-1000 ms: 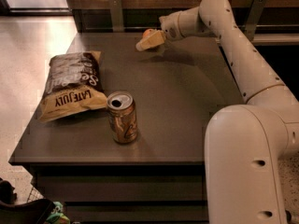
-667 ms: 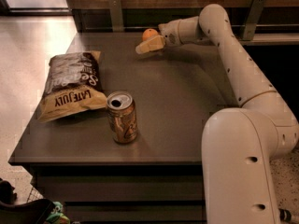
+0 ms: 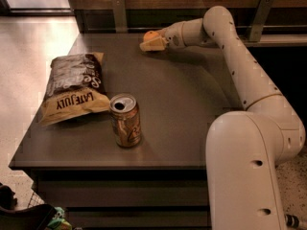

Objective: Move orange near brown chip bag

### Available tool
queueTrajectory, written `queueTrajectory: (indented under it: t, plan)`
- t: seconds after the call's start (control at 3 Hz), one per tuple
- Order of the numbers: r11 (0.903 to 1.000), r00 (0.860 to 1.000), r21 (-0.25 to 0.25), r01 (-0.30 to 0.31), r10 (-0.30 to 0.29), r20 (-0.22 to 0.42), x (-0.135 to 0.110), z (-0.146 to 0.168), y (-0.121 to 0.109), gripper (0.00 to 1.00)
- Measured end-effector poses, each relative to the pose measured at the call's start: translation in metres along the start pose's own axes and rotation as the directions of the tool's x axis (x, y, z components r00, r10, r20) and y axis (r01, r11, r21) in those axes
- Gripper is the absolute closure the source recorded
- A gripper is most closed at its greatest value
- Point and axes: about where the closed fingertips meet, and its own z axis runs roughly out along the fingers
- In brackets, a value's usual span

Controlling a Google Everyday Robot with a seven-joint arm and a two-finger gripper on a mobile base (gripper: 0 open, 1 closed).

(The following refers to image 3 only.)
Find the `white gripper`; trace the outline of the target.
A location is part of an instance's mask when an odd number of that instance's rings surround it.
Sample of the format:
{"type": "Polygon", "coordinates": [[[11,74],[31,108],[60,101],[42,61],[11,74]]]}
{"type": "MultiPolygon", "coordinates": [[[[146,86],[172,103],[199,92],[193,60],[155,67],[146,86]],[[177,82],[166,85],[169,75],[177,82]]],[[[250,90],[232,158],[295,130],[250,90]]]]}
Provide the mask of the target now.
{"type": "Polygon", "coordinates": [[[143,52],[164,51],[166,49],[166,38],[168,46],[171,48],[184,48],[184,40],[182,36],[183,22],[175,23],[166,29],[160,29],[156,32],[159,36],[145,38],[140,44],[143,52]]]}

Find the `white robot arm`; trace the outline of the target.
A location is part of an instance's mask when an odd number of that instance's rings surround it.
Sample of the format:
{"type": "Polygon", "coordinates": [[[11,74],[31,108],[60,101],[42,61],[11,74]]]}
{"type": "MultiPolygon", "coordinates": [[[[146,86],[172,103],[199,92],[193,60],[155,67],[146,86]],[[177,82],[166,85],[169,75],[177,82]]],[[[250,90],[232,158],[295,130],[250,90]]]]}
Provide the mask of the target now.
{"type": "Polygon", "coordinates": [[[205,164],[212,230],[287,230],[277,165],[294,158],[305,128],[279,88],[237,35],[228,9],[148,31],[144,52],[205,47],[222,50],[242,110],[227,112],[208,130],[205,164]]]}

